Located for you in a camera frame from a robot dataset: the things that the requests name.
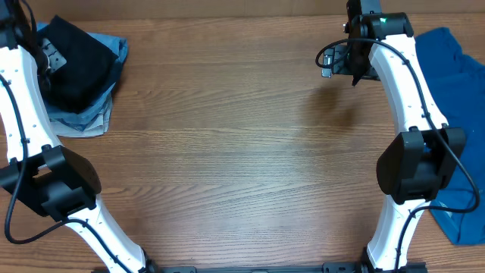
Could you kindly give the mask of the folded light blue jeans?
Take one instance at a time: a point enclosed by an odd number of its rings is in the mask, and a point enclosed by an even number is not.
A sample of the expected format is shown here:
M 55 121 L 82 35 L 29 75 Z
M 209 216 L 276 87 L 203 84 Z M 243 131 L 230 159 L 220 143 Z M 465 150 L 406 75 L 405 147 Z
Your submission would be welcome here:
M 87 33 L 58 16 L 38 27 L 39 44 L 50 50 L 50 87 L 42 98 L 54 131 L 63 137 L 104 134 L 112 91 L 128 56 L 127 39 Z

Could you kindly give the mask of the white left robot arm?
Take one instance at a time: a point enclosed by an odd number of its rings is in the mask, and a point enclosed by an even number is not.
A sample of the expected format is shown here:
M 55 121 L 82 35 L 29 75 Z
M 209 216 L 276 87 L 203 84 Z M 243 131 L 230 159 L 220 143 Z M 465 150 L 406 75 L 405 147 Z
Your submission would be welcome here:
M 42 97 L 51 89 L 50 76 L 67 59 L 62 49 L 38 39 L 33 13 L 24 12 L 27 7 L 25 1 L 1 3 L 1 117 L 8 159 L 1 169 L 1 187 L 11 194 L 5 237 L 22 245 L 67 226 L 109 272 L 157 272 L 156 263 L 111 216 L 92 164 L 63 146 L 52 128 Z M 14 238 L 16 202 L 55 224 L 27 239 Z

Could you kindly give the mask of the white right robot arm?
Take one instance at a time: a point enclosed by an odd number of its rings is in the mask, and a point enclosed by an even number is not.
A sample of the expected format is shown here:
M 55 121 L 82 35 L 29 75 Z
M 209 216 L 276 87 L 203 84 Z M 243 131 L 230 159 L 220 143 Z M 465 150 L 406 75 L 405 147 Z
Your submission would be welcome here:
M 446 188 L 465 147 L 465 132 L 450 127 L 421 70 L 414 30 L 404 13 L 384 13 L 378 1 L 348 0 L 348 38 L 315 58 L 323 77 L 350 75 L 352 82 L 379 80 L 393 114 L 395 139 L 377 160 L 385 194 L 374 236 L 355 265 L 327 263 L 347 272 L 426 272 L 407 252 L 424 211 Z

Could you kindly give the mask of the folded dark navy garment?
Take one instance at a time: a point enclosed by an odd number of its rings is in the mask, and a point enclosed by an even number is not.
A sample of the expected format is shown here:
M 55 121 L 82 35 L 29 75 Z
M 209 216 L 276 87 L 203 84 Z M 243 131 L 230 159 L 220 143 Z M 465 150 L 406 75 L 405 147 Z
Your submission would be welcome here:
M 120 61 L 116 61 L 115 63 L 113 63 L 107 80 L 102 84 L 100 95 L 92 104 L 92 108 L 94 110 L 101 108 L 108 96 L 111 94 L 111 90 L 114 88 L 116 82 L 120 79 L 123 66 L 124 64 Z

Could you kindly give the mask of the blue t-shirt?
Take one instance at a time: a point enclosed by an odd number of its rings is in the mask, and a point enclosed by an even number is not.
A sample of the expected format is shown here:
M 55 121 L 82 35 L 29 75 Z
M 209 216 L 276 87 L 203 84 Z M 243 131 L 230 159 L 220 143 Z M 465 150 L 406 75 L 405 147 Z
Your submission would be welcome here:
M 480 205 L 468 214 L 431 214 L 455 245 L 484 243 L 484 65 L 462 51 L 446 27 L 416 38 L 418 60 L 430 93 L 451 127 L 467 138 L 461 162 L 480 191 Z

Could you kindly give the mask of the black t-shirt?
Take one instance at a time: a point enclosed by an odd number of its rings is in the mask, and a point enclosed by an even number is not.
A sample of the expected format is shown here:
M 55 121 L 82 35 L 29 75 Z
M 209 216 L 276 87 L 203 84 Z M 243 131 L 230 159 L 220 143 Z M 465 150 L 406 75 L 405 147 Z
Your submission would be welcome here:
M 50 76 L 50 90 L 42 97 L 62 111 L 79 114 L 100 95 L 117 55 L 80 28 L 54 16 L 40 36 L 49 39 L 67 59 Z

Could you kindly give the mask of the cardboard back panel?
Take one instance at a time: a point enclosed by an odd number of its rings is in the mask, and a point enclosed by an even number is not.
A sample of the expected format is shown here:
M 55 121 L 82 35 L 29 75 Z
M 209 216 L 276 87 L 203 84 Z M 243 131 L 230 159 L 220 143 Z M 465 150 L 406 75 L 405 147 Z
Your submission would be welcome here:
M 345 15 L 345 0 L 28 0 L 37 20 Z

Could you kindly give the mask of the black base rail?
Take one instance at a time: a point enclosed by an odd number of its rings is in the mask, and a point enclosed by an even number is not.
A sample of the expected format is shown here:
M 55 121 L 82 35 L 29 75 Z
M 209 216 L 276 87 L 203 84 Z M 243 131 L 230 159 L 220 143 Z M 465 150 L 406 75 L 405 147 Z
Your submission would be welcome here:
M 313 266 L 281 266 L 267 268 L 196 268 L 196 267 L 169 267 L 157 268 L 150 266 L 141 272 L 159 273 L 383 273 L 371 269 L 363 262 L 325 262 L 323 265 Z

